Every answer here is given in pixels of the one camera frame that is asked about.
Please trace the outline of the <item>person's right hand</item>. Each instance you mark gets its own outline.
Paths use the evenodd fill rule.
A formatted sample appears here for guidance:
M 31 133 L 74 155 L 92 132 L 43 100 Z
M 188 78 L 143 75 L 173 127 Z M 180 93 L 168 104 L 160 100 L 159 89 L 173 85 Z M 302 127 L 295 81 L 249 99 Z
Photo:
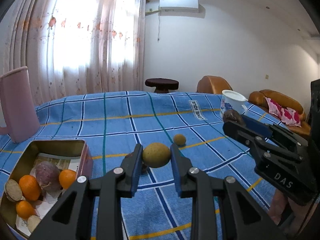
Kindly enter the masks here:
M 285 196 L 280 190 L 276 189 L 272 198 L 271 206 L 268 210 L 268 215 L 275 222 L 280 224 L 281 219 L 285 218 L 287 211 L 293 214 L 293 220 L 290 226 L 298 227 L 303 224 L 312 201 L 304 206 L 298 205 L 296 202 Z

